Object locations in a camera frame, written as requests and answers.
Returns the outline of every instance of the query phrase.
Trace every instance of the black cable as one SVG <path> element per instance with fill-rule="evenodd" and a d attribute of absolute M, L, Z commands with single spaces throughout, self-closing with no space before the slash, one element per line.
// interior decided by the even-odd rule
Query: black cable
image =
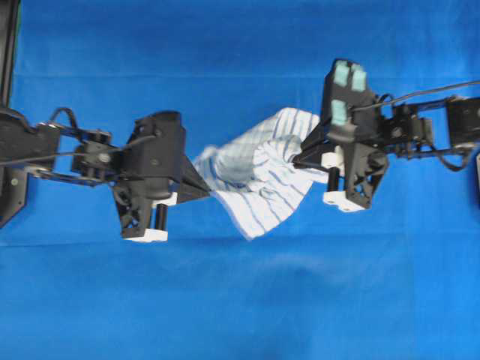
<path fill-rule="evenodd" d="M 38 156 L 38 157 L 24 157 L 23 159 L 16 159 L 16 160 L 9 160 L 9 161 L 3 161 L 0 162 L 0 167 L 8 167 L 10 165 L 16 165 L 16 164 L 24 164 L 24 163 L 31 163 L 33 161 L 45 161 L 45 160 L 50 160 L 57 158 L 59 156 L 90 156 L 90 155 L 100 155 L 100 154 L 111 154 L 113 152 L 123 152 L 124 150 L 128 150 L 130 148 L 133 148 L 134 146 L 137 146 L 141 143 L 144 143 L 149 140 L 153 140 L 156 138 L 155 135 L 148 135 L 145 137 L 140 137 L 139 139 L 135 139 L 134 141 L 128 143 L 127 145 L 121 147 L 121 148 L 111 148 L 108 150 L 101 150 L 101 151 L 93 151 L 93 152 L 57 152 L 55 154 L 51 155 L 45 155 L 45 156 Z"/>
<path fill-rule="evenodd" d="M 432 88 L 430 90 L 415 91 L 415 92 L 412 92 L 410 94 L 407 94 L 407 95 L 404 95 L 404 96 L 401 96 L 401 97 L 397 97 L 396 99 L 392 99 L 390 101 L 373 103 L 373 104 L 367 105 L 367 106 L 353 107 L 352 111 L 365 111 L 365 110 L 370 110 L 370 109 L 376 109 L 377 107 L 385 107 L 385 106 L 388 106 L 388 105 L 393 105 L 395 103 L 398 103 L 399 101 L 404 101 L 404 100 L 407 100 L 407 99 L 410 99 L 410 98 L 414 98 L 415 96 L 435 94 L 436 92 L 446 92 L 447 90 L 463 88 L 465 86 L 471 86 L 471 85 L 480 85 L 480 80 L 473 80 L 473 81 L 469 81 L 469 82 L 459 82 L 458 84 L 442 86 L 441 88 Z"/>
<path fill-rule="evenodd" d="M 55 109 L 53 114 L 50 116 L 49 123 L 50 124 L 55 124 L 56 123 L 55 119 L 57 118 L 57 116 L 59 116 L 60 113 L 65 113 L 68 117 L 69 122 L 70 122 L 70 126 L 74 129 L 78 129 L 77 118 L 75 117 L 75 114 L 72 111 L 72 109 L 69 109 L 68 107 L 59 107 L 59 108 Z"/>
<path fill-rule="evenodd" d="M 449 163 L 443 155 L 435 148 L 434 144 L 429 142 L 427 144 L 430 149 L 432 149 L 432 152 L 435 154 L 435 156 L 440 160 L 440 162 L 449 170 L 457 172 L 465 169 L 468 165 L 469 159 L 470 159 L 470 154 L 472 154 L 473 149 L 470 149 L 466 151 L 466 153 L 462 154 L 462 164 L 460 166 L 454 165 L 453 163 Z"/>
<path fill-rule="evenodd" d="M 390 98 L 390 100 L 395 99 L 392 94 L 384 94 L 377 102 L 382 103 L 383 101 L 385 101 L 386 98 Z"/>
<path fill-rule="evenodd" d="M 29 121 L 27 120 L 27 118 L 22 113 L 20 113 L 16 110 L 10 109 L 9 107 L 0 106 L 0 114 L 5 114 L 5 115 L 8 115 L 8 116 L 11 116 L 12 118 L 18 119 L 20 121 L 20 124 L 30 134 L 36 134 L 37 133 L 37 131 L 33 127 L 30 127 Z"/>

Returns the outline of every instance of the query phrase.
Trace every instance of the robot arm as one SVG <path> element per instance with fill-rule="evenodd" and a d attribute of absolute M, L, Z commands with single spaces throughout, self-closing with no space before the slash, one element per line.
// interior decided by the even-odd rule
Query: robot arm
<path fill-rule="evenodd" d="M 462 170 L 475 144 L 480 141 L 480 98 L 448 97 L 426 103 L 402 103 L 425 95 L 479 82 L 419 91 L 393 99 L 379 97 L 367 84 L 363 67 L 337 59 L 325 78 L 320 124 L 302 143 L 302 153 L 293 162 L 298 168 L 310 167 L 328 172 L 324 203 L 344 212 L 369 209 L 373 196 L 389 167 L 388 154 L 408 160 L 438 157 L 450 170 Z M 391 105 L 392 117 L 381 107 Z M 421 117 L 425 110 L 446 109 L 450 148 L 434 146 L 432 121 Z M 459 155 L 462 164 L 449 163 L 445 155 Z M 343 179 L 343 188 L 339 180 Z"/>

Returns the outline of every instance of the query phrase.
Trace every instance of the wire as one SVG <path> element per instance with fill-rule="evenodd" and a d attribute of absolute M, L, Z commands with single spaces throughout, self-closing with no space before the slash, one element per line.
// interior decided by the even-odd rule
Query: wire
<path fill-rule="evenodd" d="M 454 165 L 453 163 L 449 163 L 443 155 L 440 153 L 440 151 L 435 148 L 434 144 L 431 142 L 428 142 L 427 145 L 432 149 L 432 152 L 435 154 L 435 156 L 440 160 L 440 162 L 449 170 L 458 172 L 463 169 L 465 169 L 468 165 L 469 159 L 470 159 L 470 154 L 472 154 L 473 149 L 468 150 L 466 153 L 462 154 L 462 164 L 460 166 Z"/>
<path fill-rule="evenodd" d="M 399 101 L 404 101 L 404 100 L 407 100 L 407 99 L 410 99 L 410 98 L 414 98 L 415 96 L 435 94 L 437 92 L 446 92 L 447 90 L 463 88 L 465 86 L 471 86 L 471 85 L 480 85 L 480 80 L 473 80 L 473 81 L 469 81 L 469 82 L 459 82 L 458 84 L 442 86 L 441 88 L 432 88 L 430 90 L 415 91 L 415 92 L 412 92 L 410 94 L 407 94 L 407 95 L 404 95 L 404 96 L 401 96 L 401 97 L 397 97 L 396 99 L 392 99 L 390 101 L 373 103 L 373 104 L 367 105 L 367 106 L 353 107 L 352 111 L 365 111 L 365 110 L 370 110 L 370 109 L 376 109 L 377 107 L 385 107 L 387 105 L 393 105 L 395 103 L 398 103 Z"/>
<path fill-rule="evenodd" d="M 68 107 L 59 107 L 55 109 L 53 114 L 50 116 L 49 123 L 55 124 L 55 119 L 59 116 L 60 113 L 67 114 L 68 120 L 70 121 L 70 126 L 74 129 L 78 129 L 77 118 L 75 117 L 74 111 Z"/>
<path fill-rule="evenodd" d="M 80 157 L 85 157 L 85 156 L 91 156 L 91 155 L 100 155 L 100 154 L 111 154 L 113 152 L 123 152 L 124 150 L 128 150 L 133 148 L 134 146 L 137 146 L 141 143 L 145 143 L 149 140 L 155 139 L 155 135 L 148 135 L 144 137 L 140 137 L 139 139 L 135 139 L 132 142 L 128 143 L 127 145 L 121 147 L 121 148 L 111 148 L 108 150 L 101 150 L 101 151 L 93 151 L 93 152 L 57 152 L 55 154 L 51 155 L 45 155 L 45 156 L 38 156 L 38 157 L 24 157 L 22 159 L 16 159 L 16 160 L 9 160 L 9 161 L 3 161 L 0 162 L 0 167 L 8 167 L 10 165 L 16 165 L 16 164 L 24 164 L 24 163 L 31 163 L 33 161 L 45 161 L 45 160 L 50 160 L 50 159 L 55 159 L 60 156 L 80 156 Z"/>

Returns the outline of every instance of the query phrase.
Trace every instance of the screw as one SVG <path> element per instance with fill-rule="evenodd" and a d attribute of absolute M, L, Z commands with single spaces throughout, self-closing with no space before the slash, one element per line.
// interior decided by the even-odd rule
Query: screw
<path fill-rule="evenodd" d="M 109 163 L 112 158 L 110 155 L 102 153 L 98 155 L 98 160 L 100 160 L 102 163 Z"/>
<path fill-rule="evenodd" d="M 403 134 L 404 132 L 402 131 L 401 127 L 395 127 L 391 131 L 391 137 L 401 137 Z"/>

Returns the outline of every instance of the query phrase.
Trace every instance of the cloth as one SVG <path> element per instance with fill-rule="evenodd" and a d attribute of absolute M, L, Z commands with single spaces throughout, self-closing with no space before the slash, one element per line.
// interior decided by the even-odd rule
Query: cloth
<path fill-rule="evenodd" d="M 326 172 L 295 169 L 291 162 L 318 123 L 317 115 L 284 108 L 225 146 L 207 147 L 194 161 L 246 239 L 285 221 L 313 182 L 327 182 Z"/>

